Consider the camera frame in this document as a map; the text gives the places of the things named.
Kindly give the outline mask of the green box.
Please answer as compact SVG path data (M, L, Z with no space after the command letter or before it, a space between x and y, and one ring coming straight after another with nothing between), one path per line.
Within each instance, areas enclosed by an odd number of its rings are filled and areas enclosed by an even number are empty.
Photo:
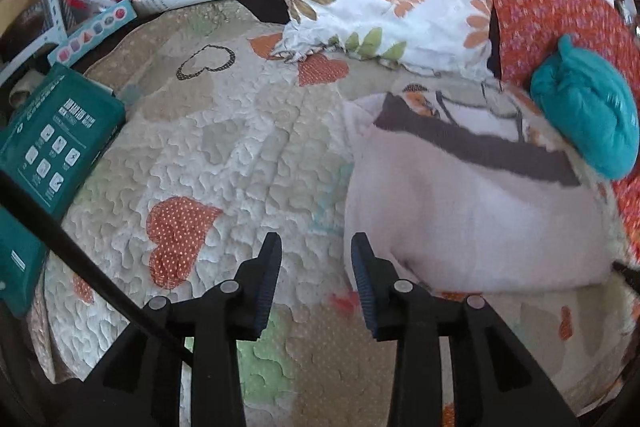
M125 121L125 105L111 92L56 64L1 131L1 169L61 221ZM1 211L1 300L14 317L30 309L47 252Z

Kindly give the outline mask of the red floral fabric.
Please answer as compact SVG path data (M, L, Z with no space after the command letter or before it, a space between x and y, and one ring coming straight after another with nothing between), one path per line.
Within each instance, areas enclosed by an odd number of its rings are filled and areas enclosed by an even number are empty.
M526 90L535 70L556 51L559 38L599 54L625 78L639 118L639 49L606 0L494 0L501 78ZM618 211L633 254L639 251L639 153L634 169L614 181Z

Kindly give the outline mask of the black diagonal pole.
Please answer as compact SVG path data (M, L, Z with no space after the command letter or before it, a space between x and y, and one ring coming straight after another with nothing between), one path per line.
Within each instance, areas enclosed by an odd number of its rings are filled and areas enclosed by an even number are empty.
M127 297L25 190L1 171L1 206L51 249L109 305L145 334L169 343L169 336Z

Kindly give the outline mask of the light blue toy board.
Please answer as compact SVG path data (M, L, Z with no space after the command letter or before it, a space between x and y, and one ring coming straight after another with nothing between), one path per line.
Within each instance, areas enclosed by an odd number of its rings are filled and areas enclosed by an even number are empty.
M81 57L96 48L107 37L137 18L136 10L129 0L122 0L87 20L48 55L51 66L62 64L70 67Z

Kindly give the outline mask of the quilted heart pattern bedspread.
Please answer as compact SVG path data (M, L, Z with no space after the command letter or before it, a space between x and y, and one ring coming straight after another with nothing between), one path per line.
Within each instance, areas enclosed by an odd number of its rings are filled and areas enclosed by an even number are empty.
M64 230L137 303L200 297L257 254L269 231L283 259L267 329L239 343L249 426L384 426L395 345L364 326L343 254L354 155L344 108L401 94L477 133L568 153L596 195L608 248L630 265L613 187L590 171L526 91L420 77L329 52L269 55L281 26L235 1L169 12L127 36L87 76L114 88L127 122L75 196ZM487 295L575 413L612 404L638 360L639 298L619 275L559 293ZM127 326L50 254L29 312L50 381L84 379Z

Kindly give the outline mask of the pale pink floral sweater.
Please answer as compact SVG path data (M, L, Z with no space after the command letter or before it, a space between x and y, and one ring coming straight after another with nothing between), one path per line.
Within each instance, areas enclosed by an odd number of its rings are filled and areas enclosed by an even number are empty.
M550 124L506 92L427 80L344 105L345 239L435 291L603 282L615 212Z

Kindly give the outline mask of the teal folded garment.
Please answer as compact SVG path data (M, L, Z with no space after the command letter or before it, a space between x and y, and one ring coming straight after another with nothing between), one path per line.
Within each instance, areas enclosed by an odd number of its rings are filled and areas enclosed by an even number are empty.
M623 75L572 37L535 70L529 94L547 120L601 176L620 180L639 153L639 118Z

